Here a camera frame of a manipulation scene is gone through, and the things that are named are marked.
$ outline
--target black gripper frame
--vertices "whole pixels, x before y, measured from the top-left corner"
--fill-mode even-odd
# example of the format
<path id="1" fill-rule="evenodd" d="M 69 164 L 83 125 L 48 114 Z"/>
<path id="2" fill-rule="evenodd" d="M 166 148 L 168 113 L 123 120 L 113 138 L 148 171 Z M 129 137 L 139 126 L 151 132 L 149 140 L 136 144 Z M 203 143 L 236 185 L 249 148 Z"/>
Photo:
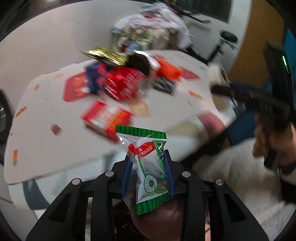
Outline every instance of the black gripper frame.
<path id="1" fill-rule="evenodd" d="M 269 240 L 254 216 L 223 180 L 199 179 L 181 163 L 172 161 L 168 150 L 165 150 L 165 164 L 170 165 L 176 197 L 185 199 L 181 241 L 205 240 L 205 199 L 210 215 L 211 241 Z"/>
<path id="2" fill-rule="evenodd" d="M 89 197 L 93 197 L 91 240 L 116 240 L 112 199 L 124 198 L 122 178 L 128 162 L 127 156 L 116 162 L 113 175 L 107 171 L 94 180 L 73 179 L 47 208 L 26 241 L 84 241 Z"/>

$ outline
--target black device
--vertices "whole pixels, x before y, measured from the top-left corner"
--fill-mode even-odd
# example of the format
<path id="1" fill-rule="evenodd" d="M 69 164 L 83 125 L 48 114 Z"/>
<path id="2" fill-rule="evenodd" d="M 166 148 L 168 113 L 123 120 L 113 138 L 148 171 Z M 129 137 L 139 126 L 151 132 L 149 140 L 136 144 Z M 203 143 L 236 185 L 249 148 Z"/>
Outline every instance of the black device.
<path id="1" fill-rule="evenodd" d="M 268 241 L 247 207 L 221 179 L 207 182 L 185 171 L 164 151 L 166 177 L 171 196 L 185 199 L 181 241 L 205 240 L 204 200 L 208 200 L 212 241 Z M 126 166 L 131 161 L 114 164 L 95 180 L 73 179 L 47 208 L 28 234 L 26 241 L 81 241 L 85 236 L 86 210 L 93 197 L 91 240 L 116 240 L 112 216 L 112 198 L 122 199 Z"/>
<path id="2" fill-rule="evenodd" d="M 295 124 L 294 92 L 289 61 L 284 48 L 277 43 L 268 42 L 264 58 L 270 74 L 272 95 L 264 91 L 239 84 L 230 87 L 213 86 L 211 92 L 231 97 L 245 104 L 247 110 L 257 111 L 264 132 L 270 135 L 273 130 L 285 130 L 289 123 Z M 264 165 L 276 171 L 280 153 L 270 149 Z"/>
<path id="3" fill-rule="evenodd" d="M 290 123 L 289 105 L 257 88 L 240 84 L 230 84 L 230 87 L 214 85 L 211 92 L 244 103 L 247 111 L 257 111 L 266 134 L 271 134 L 273 130 L 285 130 Z M 278 169 L 276 151 L 269 151 L 265 157 L 264 165 L 273 171 Z"/>

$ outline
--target white cloth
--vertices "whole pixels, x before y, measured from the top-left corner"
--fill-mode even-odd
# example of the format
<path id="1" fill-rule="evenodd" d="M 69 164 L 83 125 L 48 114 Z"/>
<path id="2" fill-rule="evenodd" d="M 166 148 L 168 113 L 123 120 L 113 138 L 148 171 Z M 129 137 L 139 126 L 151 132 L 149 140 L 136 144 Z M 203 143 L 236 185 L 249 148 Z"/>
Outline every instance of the white cloth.
<path id="1" fill-rule="evenodd" d="M 192 38 L 185 22 L 163 3 L 149 4 L 140 14 L 134 14 L 120 19 L 114 28 L 122 30 L 124 27 L 138 28 L 139 26 L 175 29 L 178 31 L 177 47 L 181 50 L 192 45 Z M 146 18 L 142 14 L 154 13 L 156 18 Z"/>
<path id="2" fill-rule="evenodd" d="M 250 139 L 214 157 L 204 156 L 193 169 L 203 180 L 225 180 L 272 241 L 290 220 L 295 205 L 282 199 L 279 173 L 266 169 L 263 158 L 253 158 L 253 145 Z"/>

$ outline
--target food packaging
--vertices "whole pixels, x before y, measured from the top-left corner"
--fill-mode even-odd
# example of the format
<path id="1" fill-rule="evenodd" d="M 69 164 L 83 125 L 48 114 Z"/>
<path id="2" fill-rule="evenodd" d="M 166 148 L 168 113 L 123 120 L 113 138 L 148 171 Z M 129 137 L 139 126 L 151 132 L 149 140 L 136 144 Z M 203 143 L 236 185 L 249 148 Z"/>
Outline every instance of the food packaging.
<path id="1" fill-rule="evenodd" d="M 156 80 L 156 76 L 160 70 L 160 64 L 157 62 L 157 60 L 155 60 L 154 58 L 152 58 L 149 54 L 147 54 L 146 52 L 143 51 L 134 51 L 137 54 L 141 54 L 147 57 L 148 62 L 149 62 L 149 74 L 147 76 L 148 81 L 153 82 Z"/>
<path id="2" fill-rule="evenodd" d="M 179 81 L 180 76 L 182 75 L 182 71 L 180 69 L 173 66 L 164 59 L 158 58 L 157 61 L 161 65 L 159 75 L 171 81 Z"/>
<path id="3" fill-rule="evenodd" d="M 147 79 L 139 70 L 117 66 L 107 74 L 105 89 L 117 100 L 140 97 L 147 88 Z"/>
<path id="4" fill-rule="evenodd" d="M 176 88 L 176 84 L 164 77 L 160 77 L 157 81 L 152 83 L 152 87 L 155 90 L 173 94 Z"/>
<path id="5" fill-rule="evenodd" d="M 102 58 L 106 58 L 109 61 L 111 61 L 112 63 L 116 64 L 116 65 L 124 65 L 124 63 L 126 62 L 128 55 L 124 55 L 121 53 L 117 53 L 111 49 L 105 49 L 105 48 L 97 48 L 95 50 L 89 50 L 87 52 L 83 52 L 85 55 L 97 59 L 97 60 L 101 60 Z"/>
<path id="6" fill-rule="evenodd" d="M 137 165 L 137 215 L 170 200 L 164 171 L 166 133 L 117 125 L 116 134 L 130 160 Z"/>
<path id="7" fill-rule="evenodd" d="M 86 76 L 92 94 L 99 95 L 104 90 L 106 74 L 107 64 L 104 62 L 99 62 L 86 68 Z"/>
<path id="8" fill-rule="evenodd" d="M 117 140 L 116 125 L 128 125 L 131 115 L 130 112 L 121 108 L 95 101 L 81 118 L 87 126 L 113 140 Z"/>

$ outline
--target green and white snack packet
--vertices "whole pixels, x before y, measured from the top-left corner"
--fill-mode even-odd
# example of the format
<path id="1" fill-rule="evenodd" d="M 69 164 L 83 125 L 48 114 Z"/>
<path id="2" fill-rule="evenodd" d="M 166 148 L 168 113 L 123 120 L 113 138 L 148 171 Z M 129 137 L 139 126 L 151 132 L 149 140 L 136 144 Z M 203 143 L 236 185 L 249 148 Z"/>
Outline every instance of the green and white snack packet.
<path id="1" fill-rule="evenodd" d="M 130 160 L 138 166 L 137 215 L 170 200 L 163 159 L 165 132 L 116 125 L 116 135 Z"/>

